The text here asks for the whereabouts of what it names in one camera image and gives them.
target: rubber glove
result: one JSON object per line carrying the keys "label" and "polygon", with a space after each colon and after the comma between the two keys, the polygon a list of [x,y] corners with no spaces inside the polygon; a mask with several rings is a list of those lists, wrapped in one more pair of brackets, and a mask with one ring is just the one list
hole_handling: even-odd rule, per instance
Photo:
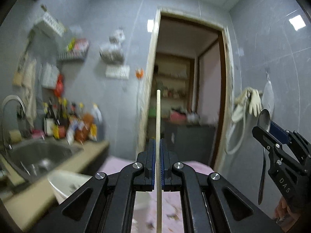
{"label": "rubber glove", "polygon": [[262,110],[261,100],[259,97],[259,92],[257,89],[253,89],[251,101],[249,103],[249,113],[252,114],[254,112],[254,116],[257,117],[260,111]]}

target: metal pivot bolt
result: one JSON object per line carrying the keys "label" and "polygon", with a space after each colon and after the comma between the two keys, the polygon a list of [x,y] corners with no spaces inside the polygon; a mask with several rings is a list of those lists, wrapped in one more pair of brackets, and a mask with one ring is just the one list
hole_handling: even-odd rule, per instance
{"label": "metal pivot bolt", "polygon": [[140,163],[140,162],[135,162],[135,163],[133,164],[133,168],[135,168],[135,169],[142,168],[142,163]]}
{"label": "metal pivot bolt", "polygon": [[177,162],[177,163],[174,164],[174,167],[177,168],[177,169],[182,169],[183,168],[183,163]]}
{"label": "metal pivot bolt", "polygon": [[211,174],[211,178],[213,180],[219,180],[220,179],[220,175],[218,173],[214,172],[214,173]]}
{"label": "metal pivot bolt", "polygon": [[105,176],[106,175],[103,172],[98,172],[98,173],[95,174],[95,178],[98,179],[98,180],[102,180]]}

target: sink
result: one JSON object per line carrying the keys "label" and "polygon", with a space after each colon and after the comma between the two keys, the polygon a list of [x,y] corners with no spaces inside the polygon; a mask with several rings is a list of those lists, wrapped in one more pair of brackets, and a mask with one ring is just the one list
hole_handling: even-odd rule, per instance
{"label": "sink", "polygon": [[3,156],[21,177],[33,183],[81,150],[52,139],[29,139]]}

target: curved chrome faucet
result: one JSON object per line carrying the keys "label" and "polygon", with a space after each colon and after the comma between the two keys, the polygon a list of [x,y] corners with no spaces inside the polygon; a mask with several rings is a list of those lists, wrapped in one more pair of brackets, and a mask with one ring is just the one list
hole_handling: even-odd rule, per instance
{"label": "curved chrome faucet", "polygon": [[[4,108],[5,108],[6,104],[7,104],[9,101],[12,101],[12,100],[18,101],[18,102],[20,103],[21,108],[22,108],[22,110],[23,110],[23,115],[26,115],[26,107],[25,107],[25,104],[23,103],[23,101],[22,101],[17,95],[8,95],[7,97],[4,98],[4,100],[3,100],[3,102],[2,102],[2,107],[1,107],[2,114],[4,113]],[[2,133],[3,148],[6,150],[7,147],[8,147],[8,148],[11,148],[11,145],[8,145],[7,147],[5,146],[5,139],[4,139],[4,132],[3,132],[3,118],[4,118],[4,115],[2,116],[1,133]]]}

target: metal spoon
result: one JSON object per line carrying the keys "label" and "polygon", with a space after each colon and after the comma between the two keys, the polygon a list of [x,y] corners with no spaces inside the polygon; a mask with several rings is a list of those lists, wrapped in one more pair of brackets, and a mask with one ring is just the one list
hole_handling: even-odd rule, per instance
{"label": "metal spoon", "polygon": [[[258,116],[257,126],[269,132],[270,123],[271,123],[270,113],[267,109],[263,109]],[[261,173],[259,192],[258,192],[258,205],[260,205],[262,202],[265,176],[266,176],[266,150],[263,147],[263,166],[262,166],[262,173]]]}

